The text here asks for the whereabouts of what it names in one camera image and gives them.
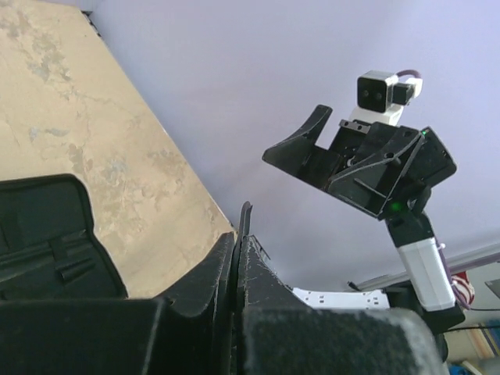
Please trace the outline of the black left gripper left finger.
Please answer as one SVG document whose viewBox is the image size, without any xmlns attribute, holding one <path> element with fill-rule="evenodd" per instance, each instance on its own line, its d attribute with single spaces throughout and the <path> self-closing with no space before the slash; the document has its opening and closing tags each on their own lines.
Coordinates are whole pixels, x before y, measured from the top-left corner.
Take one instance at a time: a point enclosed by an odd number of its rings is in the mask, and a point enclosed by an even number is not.
<svg viewBox="0 0 500 375">
<path fill-rule="evenodd" d="M 53 299 L 1 307 L 4 374 L 227 374 L 234 236 L 150 299 Z"/>
</svg>

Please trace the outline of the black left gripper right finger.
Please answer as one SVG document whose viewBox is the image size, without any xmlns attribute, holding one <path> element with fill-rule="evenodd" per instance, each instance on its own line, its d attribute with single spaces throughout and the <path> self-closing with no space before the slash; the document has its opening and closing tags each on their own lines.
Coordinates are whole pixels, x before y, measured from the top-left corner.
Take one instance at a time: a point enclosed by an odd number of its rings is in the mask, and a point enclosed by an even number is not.
<svg viewBox="0 0 500 375">
<path fill-rule="evenodd" d="M 425 323 L 406 309 L 312 309 L 241 243 L 239 374 L 446 374 Z"/>
</svg>

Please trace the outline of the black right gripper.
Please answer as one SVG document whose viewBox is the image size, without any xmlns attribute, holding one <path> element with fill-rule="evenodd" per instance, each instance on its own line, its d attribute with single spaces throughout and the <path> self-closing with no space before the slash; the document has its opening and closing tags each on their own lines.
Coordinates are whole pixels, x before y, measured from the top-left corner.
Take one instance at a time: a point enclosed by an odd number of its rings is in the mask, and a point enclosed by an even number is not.
<svg viewBox="0 0 500 375">
<path fill-rule="evenodd" d="M 271 146 L 262 160 L 298 172 L 327 150 L 316 145 L 333 109 L 318 105 L 290 136 Z M 373 123 L 355 154 L 331 175 L 326 192 L 376 219 L 405 210 L 408 202 L 448 179 L 457 165 L 434 131 Z"/>
</svg>

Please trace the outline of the black zip tool case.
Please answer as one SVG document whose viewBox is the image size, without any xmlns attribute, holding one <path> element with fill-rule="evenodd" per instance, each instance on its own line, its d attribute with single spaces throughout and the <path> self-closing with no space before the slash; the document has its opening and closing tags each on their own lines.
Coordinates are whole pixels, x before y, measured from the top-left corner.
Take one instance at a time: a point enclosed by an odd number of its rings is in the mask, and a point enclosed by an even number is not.
<svg viewBox="0 0 500 375">
<path fill-rule="evenodd" d="M 127 296 L 82 181 L 63 173 L 1 182 L 3 302 Z"/>
</svg>

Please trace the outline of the black tail comb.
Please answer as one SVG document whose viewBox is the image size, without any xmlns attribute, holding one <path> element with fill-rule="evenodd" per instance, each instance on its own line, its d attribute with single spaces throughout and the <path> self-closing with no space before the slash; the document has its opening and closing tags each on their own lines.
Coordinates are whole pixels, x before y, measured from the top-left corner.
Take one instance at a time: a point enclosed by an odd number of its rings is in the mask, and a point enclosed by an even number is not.
<svg viewBox="0 0 500 375">
<path fill-rule="evenodd" d="M 237 230 L 237 241 L 241 242 L 249 234 L 252 214 L 252 204 L 246 201 L 241 207 L 241 215 Z"/>
</svg>

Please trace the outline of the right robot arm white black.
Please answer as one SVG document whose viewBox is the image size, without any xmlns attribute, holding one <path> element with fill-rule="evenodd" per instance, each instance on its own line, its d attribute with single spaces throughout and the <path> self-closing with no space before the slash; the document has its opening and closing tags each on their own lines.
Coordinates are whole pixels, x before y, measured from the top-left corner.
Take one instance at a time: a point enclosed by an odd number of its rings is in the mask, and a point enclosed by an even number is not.
<svg viewBox="0 0 500 375">
<path fill-rule="evenodd" d="M 332 112 L 318 105 L 262 160 L 385 222 L 409 276 L 407 284 L 387 289 L 390 303 L 416 311 L 433 334 L 444 333 L 464 315 L 424 209 L 432 187 L 456 172 L 455 162 L 431 128 L 380 121 L 342 120 L 329 148 L 321 148 L 316 140 Z"/>
</svg>

